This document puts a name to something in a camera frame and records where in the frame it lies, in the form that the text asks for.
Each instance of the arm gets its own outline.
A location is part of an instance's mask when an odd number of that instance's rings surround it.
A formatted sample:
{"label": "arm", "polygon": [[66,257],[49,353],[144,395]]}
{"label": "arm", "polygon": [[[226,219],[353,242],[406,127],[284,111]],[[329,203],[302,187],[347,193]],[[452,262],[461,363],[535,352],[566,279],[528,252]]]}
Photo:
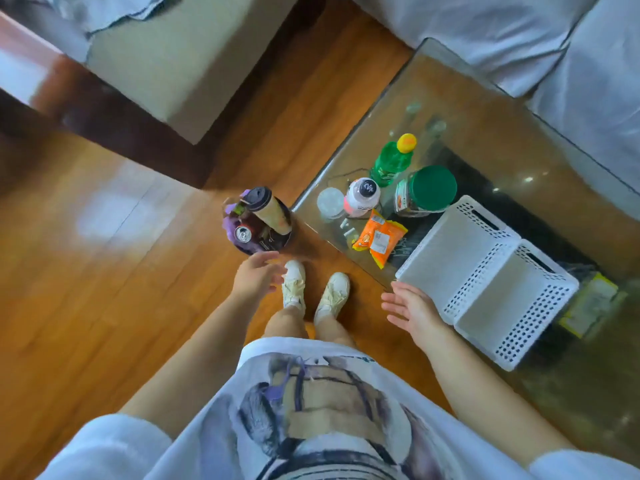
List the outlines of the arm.
{"label": "arm", "polygon": [[460,421],[523,467],[546,452],[575,448],[442,321],[431,298],[405,283],[392,288],[382,308],[407,320],[387,319],[427,355]]}
{"label": "arm", "polygon": [[231,295],[120,410],[176,438],[235,373],[246,330],[262,298],[282,284],[286,268],[258,253],[244,261]]}

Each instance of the shirt sleeve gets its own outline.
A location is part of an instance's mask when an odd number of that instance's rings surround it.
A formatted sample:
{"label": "shirt sleeve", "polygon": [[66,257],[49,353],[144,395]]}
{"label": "shirt sleeve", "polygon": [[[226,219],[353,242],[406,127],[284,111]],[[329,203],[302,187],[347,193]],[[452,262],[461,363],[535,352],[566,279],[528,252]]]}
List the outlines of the shirt sleeve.
{"label": "shirt sleeve", "polygon": [[38,480],[139,480],[171,443],[164,431],[143,419],[102,416],[84,425]]}
{"label": "shirt sleeve", "polygon": [[608,456],[578,450],[560,450],[542,455],[529,466],[539,480],[640,480],[640,470]]}

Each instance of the glass table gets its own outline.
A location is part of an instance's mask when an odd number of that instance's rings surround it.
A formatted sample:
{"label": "glass table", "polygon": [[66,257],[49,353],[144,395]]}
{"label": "glass table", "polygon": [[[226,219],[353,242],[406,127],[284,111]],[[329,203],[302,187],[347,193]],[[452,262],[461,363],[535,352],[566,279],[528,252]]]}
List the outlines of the glass table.
{"label": "glass table", "polygon": [[[383,145],[404,132],[418,138],[408,171],[429,164],[452,170],[456,199],[471,195],[564,266],[590,298],[583,309],[598,317],[588,331],[572,333],[560,313],[516,370],[501,375],[581,448],[640,466],[640,195],[528,111],[524,100],[427,39],[293,207],[300,221],[384,286],[440,214],[398,219],[391,215],[395,185],[384,189],[383,215],[410,233],[380,270],[368,252],[351,249],[366,218],[349,219],[343,229],[343,218],[322,218],[316,199],[327,187],[345,193],[350,181],[368,175]],[[356,232],[345,237],[351,227]],[[600,275],[614,284],[605,301],[585,291]]]}

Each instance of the plastic bag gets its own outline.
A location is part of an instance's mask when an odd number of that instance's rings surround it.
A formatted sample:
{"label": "plastic bag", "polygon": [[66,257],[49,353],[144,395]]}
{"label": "plastic bag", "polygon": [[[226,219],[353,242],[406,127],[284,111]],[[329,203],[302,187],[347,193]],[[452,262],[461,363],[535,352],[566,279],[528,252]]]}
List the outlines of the plastic bag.
{"label": "plastic bag", "polygon": [[377,210],[373,209],[364,230],[353,244],[353,249],[356,251],[368,249],[373,260],[382,269],[391,251],[404,234],[406,234],[406,227],[397,222],[386,221]]}

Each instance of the green bottle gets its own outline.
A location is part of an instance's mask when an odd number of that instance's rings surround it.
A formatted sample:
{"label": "green bottle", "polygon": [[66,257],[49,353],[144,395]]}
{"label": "green bottle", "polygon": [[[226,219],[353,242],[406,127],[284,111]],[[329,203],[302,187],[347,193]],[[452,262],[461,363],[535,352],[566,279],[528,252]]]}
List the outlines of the green bottle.
{"label": "green bottle", "polygon": [[417,140],[411,133],[405,133],[398,141],[390,141],[382,147],[380,156],[371,169],[371,177],[380,186],[386,187],[396,175],[411,165],[411,157]]}

